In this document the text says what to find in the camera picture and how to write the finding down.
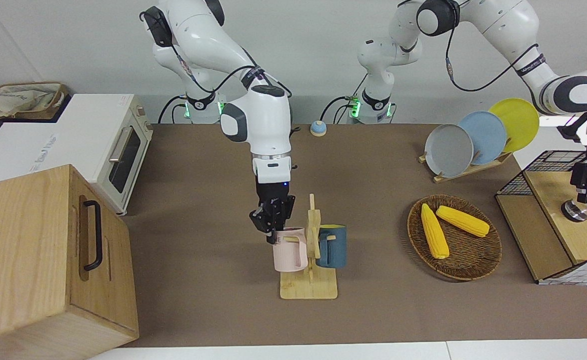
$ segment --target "gray plate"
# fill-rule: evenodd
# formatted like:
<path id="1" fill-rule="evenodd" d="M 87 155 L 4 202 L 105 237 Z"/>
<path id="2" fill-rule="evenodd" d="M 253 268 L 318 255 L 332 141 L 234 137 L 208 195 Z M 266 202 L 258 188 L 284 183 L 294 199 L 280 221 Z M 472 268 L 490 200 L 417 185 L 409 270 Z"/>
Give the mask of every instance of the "gray plate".
<path id="1" fill-rule="evenodd" d="M 445 124 L 436 127 L 424 144 L 426 164 L 436 175 L 455 178 L 467 170 L 474 157 L 474 143 L 460 126 Z"/>

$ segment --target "wooden mug stand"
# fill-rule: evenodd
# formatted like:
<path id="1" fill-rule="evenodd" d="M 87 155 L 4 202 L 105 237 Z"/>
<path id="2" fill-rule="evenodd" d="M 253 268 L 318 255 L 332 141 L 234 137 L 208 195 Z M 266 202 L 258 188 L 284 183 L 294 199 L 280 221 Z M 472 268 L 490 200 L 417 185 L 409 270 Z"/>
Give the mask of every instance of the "wooden mug stand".
<path id="1" fill-rule="evenodd" d="M 318 234 L 321 229 L 321 211 L 316 209 L 314 194 L 309 194 L 307 211 L 307 260 L 304 270 L 280 273 L 280 298 L 294 299 L 335 299 L 338 297 L 336 269 L 316 265 L 321 258 Z"/>
<path id="2" fill-rule="evenodd" d="M 476 154 L 474 155 L 473 159 L 475 160 L 476 157 L 478 157 L 478 152 L 476 152 Z M 488 162 L 484 165 L 469 165 L 469 167 L 467 167 L 467 170 L 465 170 L 463 173 L 461 173 L 458 176 L 454 176 L 454 177 L 443 177 L 442 173 L 437 174 L 436 176 L 433 177 L 433 182 L 438 184 L 438 183 L 443 183 L 443 182 L 448 182 L 449 180 L 453 180 L 453 179 L 457 179 L 457 178 L 462 178 L 463 176 L 467 176 L 470 174 L 474 174 L 474 173 L 478 173 L 479 171 L 483 171 L 483 170 L 487 170 L 487 169 L 491 169 L 493 167 L 497 167 L 497 166 L 501 166 L 502 164 L 504 164 L 505 161 L 507 161 L 507 159 L 509 159 L 509 157 L 511 157 L 513 153 L 512 152 L 503 152 L 500 154 L 499 157 L 497 157 L 494 161 L 492 162 Z M 420 162 L 420 164 L 423 164 L 424 162 L 427 161 L 427 153 L 423 153 L 422 156 L 420 156 L 419 158 L 417 158 L 417 161 Z"/>

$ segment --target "wooden box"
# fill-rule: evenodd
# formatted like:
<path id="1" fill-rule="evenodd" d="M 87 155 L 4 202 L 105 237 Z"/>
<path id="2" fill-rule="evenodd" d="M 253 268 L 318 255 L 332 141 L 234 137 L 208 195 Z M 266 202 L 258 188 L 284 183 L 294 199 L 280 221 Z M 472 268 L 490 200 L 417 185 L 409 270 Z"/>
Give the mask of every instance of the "wooden box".
<path id="1" fill-rule="evenodd" d="M 87 359 L 137 338 L 124 222 L 71 165 L 1 181 L 0 359 Z"/>
<path id="2" fill-rule="evenodd" d="M 565 218 L 561 205 L 574 199 L 569 171 L 524 171 L 531 194 L 498 194 L 533 279 L 541 285 L 587 284 L 587 221 Z"/>

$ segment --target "plate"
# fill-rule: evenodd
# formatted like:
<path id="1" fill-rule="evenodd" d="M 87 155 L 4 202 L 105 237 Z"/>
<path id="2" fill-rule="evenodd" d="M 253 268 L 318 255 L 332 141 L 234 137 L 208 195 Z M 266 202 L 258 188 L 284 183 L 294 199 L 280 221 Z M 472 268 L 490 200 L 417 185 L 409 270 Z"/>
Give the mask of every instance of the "plate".
<path id="1" fill-rule="evenodd" d="M 474 159 L 471 164 L 483 166 L 500 156 L 507 143 L 507 131 L 499 117 L 488 111 L 476 111 L 458 123 L 473 143 Z"/>
<path id="2" fill-rule="evenodd" d="M 420 219 L 423 203 L 427 203 L 433 212 L 436 212 L 440 205 L 445 205 L 472 215 L 488 223 L 489 232 L 485 237 L 478 237 L 438 218 L 438 223 L 442 227 L 449 246 L 449 257 L 435 259 L 429 251 L 425 230 Z M 409 240 L 418 256 L 431 269 L 447 276 L 447 278 L 460 281 L 485 278 L 496 270 L 502 260 L 500 236 L 492 221 L 478 207 L 456 196 L 434 194 L 417 201 L 409 211 L 407 231 Z"/>
<path id="3" fill-rule="evenodd" d="M 504 124 L 508 139 L 504 152 L 513 153 L 529 145 L 538 134 L 540 116 L 538 110 L 522 98 L 506 98 L 498 101 L 489 112 Z"/>
<path id="4" fill-rule="evenodd" d="M 443 178 L 455 178 L 472 163 L 474 144 L 465 129 L 447 123 L 429 134 L 424 152 L 426 164 L 433 173 Z"/>

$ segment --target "yellow corn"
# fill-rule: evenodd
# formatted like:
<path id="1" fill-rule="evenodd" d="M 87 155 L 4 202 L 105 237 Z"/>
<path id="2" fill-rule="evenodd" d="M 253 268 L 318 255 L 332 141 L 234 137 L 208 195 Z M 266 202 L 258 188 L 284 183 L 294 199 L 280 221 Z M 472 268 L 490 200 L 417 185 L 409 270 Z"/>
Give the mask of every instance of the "yellow corn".
<path id="1" fill-rule="evenodd" d="M 422 219 L 424 236 L 426 237 L 426 243 L 429 245 L 431 256 L 436 259 L 449 257 L 449 246 L 447 246 L 443 228 L 440 227 L 436 215 L 426 203 L 422 204 L 420 219 Z"/>
<path id="2" fill-rule="evenodd" d="M 490 232 L 490 224 L 470 214 L 452 209 L 448 206 L 440 205 L 435 214 L 438 215 L 440 219 L 443 219 L 456 228 L 465 230 L 467 233 L 476 235 L 480 238 L 486 237 Z"/>

